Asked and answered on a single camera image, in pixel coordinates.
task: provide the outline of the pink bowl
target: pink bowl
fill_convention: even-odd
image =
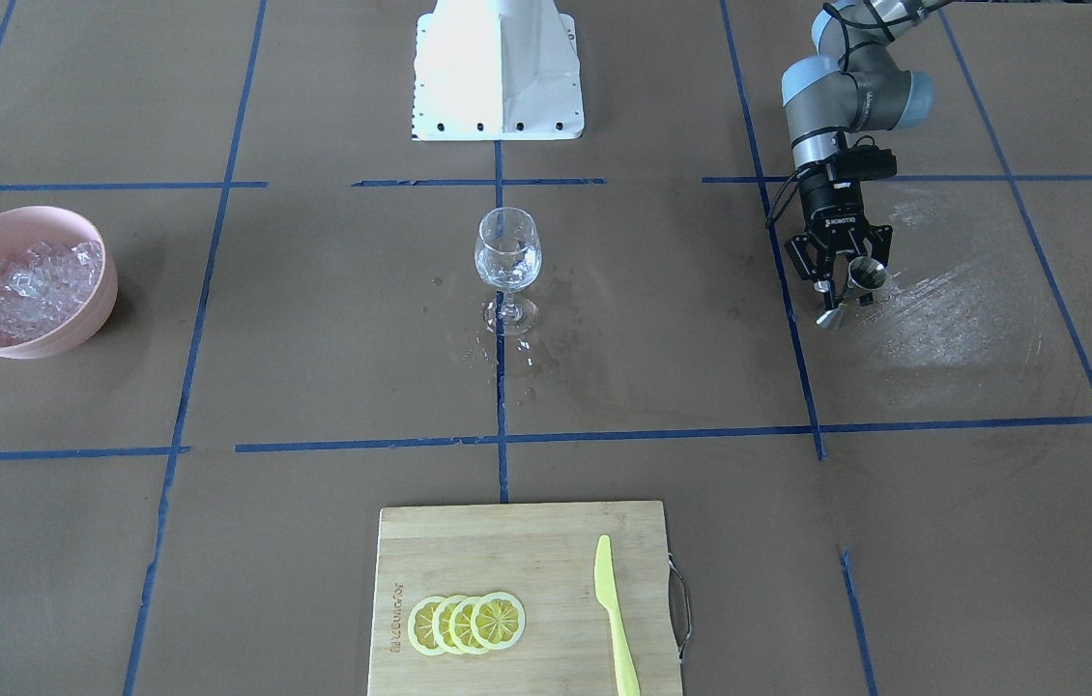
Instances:
[[[91,339],[99,327],[108,321],[112,305],[117,300],[117,266],[108,256],[104,238],[91,221],[78,213],[51,205],[14,208],[0,214],[0,259],[16,256],[28,249],[37,240],[48,244],[76,246],[82,241],[96,241],[104,249],[104,264],[99,270],[99,283],[73,317],[38,339],[9,347],[0,347],[1,357],[56,356]]]

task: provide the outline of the bowl of ice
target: bowl of ice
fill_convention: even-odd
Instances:
[[[86,217],[51,205],[0,214],[0,356],[56,356],[91,339],[117,299],[117,268]]]

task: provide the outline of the wine glass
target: wine glass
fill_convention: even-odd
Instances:
[[[496,208],[484,217],[476,233],[473,263],[482,281],[502,291],[485,305],[485,327],[502,333],[519,335],[529,331],[537,317],[537,305],[524,297],[517,297],[520,290],[542,271],[542,239],[537,238],[537,224],[533,216],[520,208]]]

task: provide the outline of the metal handle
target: metal handle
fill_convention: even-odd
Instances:
[[[670,565],[670,574],[674,577],[679,578],[679,587],[684,590],[684,618],[687,621],[687,633],[684,634],[684,639],[679,640],[678,635],[676,635],[675,640],[679,645],[679,664],[684,664],[684,652],[688,649],[688,642],[692,641],[692,594],[688,591],[687,578],[684,578],[684,574],[679,573],[678,566],[675,565],[675,555],[670,554],[669,551],[666,552],[666,563]],[[675,626],[675,607],[674,604],[670,605],[670,626]]]

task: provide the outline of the wooden cutting board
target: wooden cutting board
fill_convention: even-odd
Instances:
[[[593,555],[610,534],[627,644],[643,696],[682,696],[667,600],[661,502],[384,507],[370,628],[370,696],[585,696],[616,693],[607,612]],[[431,594],[511,591],[525,605],[520,642],[485,656],[427,657],[408,612]]]

